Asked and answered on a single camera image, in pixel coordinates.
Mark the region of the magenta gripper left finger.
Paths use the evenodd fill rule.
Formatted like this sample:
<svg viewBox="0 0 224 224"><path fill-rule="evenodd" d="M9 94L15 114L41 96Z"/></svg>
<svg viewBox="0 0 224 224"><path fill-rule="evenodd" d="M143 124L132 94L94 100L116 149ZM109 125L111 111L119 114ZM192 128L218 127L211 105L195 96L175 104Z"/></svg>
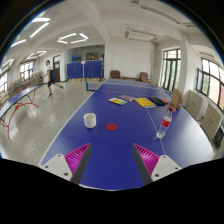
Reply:
<svg viewBox="0 0 224 224"><path fill-rule="evenodd" d="M63 155L56 154L41 168L77 185L80 184L91 155L91 144L82 145Z"/></svg>

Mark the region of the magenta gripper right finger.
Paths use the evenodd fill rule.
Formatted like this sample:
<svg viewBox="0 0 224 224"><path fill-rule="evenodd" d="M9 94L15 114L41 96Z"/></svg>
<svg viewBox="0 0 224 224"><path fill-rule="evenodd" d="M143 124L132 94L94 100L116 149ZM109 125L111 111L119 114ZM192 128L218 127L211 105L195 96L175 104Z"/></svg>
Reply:
<svg viewBox="0 0 224 224"><path fill-rule="evenodd" d="M143 185L148 185L181 170L181 167L169 156L159 156L137 144L133 144L132 154L135 158Z"/></svg>

